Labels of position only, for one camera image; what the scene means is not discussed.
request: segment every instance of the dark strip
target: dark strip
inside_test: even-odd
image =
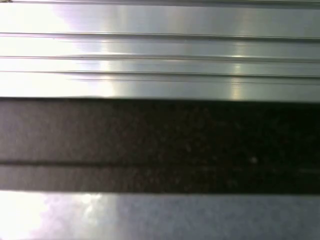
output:
[[[320,194],[306,170],[215,167],[1,166],[0,189],[174,194]]]
[[[0,3],[68,3],[68,4],[122,4],[122,5],[155,5],[155,6],[225,6],[237,7],[283,7],[283,8],[315,8],[319,7],[318,0],[2,0]]]
[[[3,164],[320,167],[320,106],[0,100]]]

